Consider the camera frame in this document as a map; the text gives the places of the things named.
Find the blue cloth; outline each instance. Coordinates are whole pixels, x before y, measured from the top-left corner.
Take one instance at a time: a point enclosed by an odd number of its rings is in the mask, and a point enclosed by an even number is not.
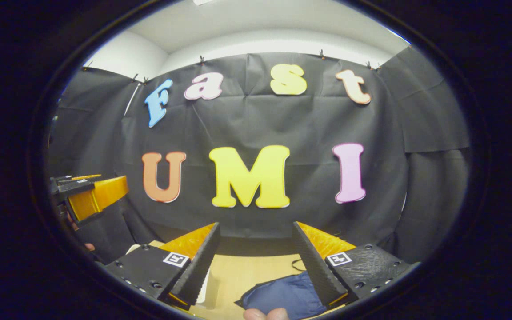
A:
[[[258,284],[236,303],[244,309],[257,308],[264,314],[275,308],[286,308],[290,320],[308,318],[327,311],[315,293],[307,271]]]

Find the letter m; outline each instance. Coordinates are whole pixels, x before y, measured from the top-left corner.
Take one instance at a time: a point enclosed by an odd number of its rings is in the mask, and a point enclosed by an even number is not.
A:
[[[230,187],[240,203],[247,207],[260,187],[260,197],[256,199],[259,208],[284,208],[290,204],[284,189],[284,165],[290,156],[285,146],[266,146],[260,150],[252,170],[246,165],[235,148],[213,149],[209,158],[215,162],[217,196],[213,198],[216,207],[232,208],[236,199],[230,194]]]

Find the foam letter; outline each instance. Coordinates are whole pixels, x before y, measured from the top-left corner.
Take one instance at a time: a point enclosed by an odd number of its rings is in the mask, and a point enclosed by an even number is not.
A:
[[[193,79],[194,85],[191,85],[185,90],[185,99],[197,100],[203,98],[205,100],[214,99],[222,93],[220,85],[224,77],[221,73],[210,72],[200,75]]]
[[[350,70],[343,70],[336,73],[335,77],[339,80],[343,80],[345,91],[347,91],[347,95],[351,100],[358,104],[370,103],[370,95],[368,95],[368,93],[363,93],[359,86],[359,83],[364,84],[362,77],[356,76],[353,71]]]
[[[284,208],[290,204],[284,189],[284,165],[290,156],[290,149],[284,146],[266,146],[248,171],[235,148],[213,149],[209,158],[215,162],[217,196],[213,198],[215,207],[232,208],[236,199],[230,195],[230,187],[243,206],[252,202],[260,186],[260,197],[256,199],[259,208]]]
[[[149,126],[152,128],[167,113],[163,106],[169,101],[167,89],[173,85],[171,79],[165,80],[157,89],[155,89],[147,98],[146,103],[150,112]]]
[[[157,164],[161,158],[161,154],[156,152],[149,152],[142,156],[144,189],[152,200],[169,203],[177,199],[181,191],[181,162],[185,161],[187,155],[183,152],[169,152],[165,157],[169,162],[169,185],[165,190],[157,185]]]
[[[307,89],[307,82],[301,76],[303,69],[297,64],[277,64],[270,70],[274,78],[270,87],[277,95],[301,95]]]
[[[366,195],[361,187],[360,156],[364,148],[360,144],[338,144],[333,154],[339,158],[341,190],[335,196],[337,203],[359,201]]]

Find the pink letter i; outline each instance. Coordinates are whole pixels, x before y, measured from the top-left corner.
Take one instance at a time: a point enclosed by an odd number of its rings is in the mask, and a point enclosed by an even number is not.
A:
[[[366,192],[361,187],[360,156],[364,148],[360,144],[338,144],[333,154],[339,158],[341,168],[341,190],[335,196],[337,203],[359,201]]]

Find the hand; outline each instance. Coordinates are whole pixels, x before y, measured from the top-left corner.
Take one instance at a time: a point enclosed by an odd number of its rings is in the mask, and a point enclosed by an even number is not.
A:
[[[288,312],[284,308],[275,308],[265,315],[258,309],[250,308],[244,311],[244,320],[290,320]]]
[[[70,213],[67,213],[67,217],[68,217],[68,221],[71,223],[71,226],[72,228],[74,229],[74,231],[78,230],[79,227],[78,225],[76,225],[76,223],[72,220],[71,218],[71,214]],[[96,250],[96,248],[94,247],[94,245],[92,243],[85,243],[84,244],[86,246],[86,249],[90,250],[90,251],[94,251]]]

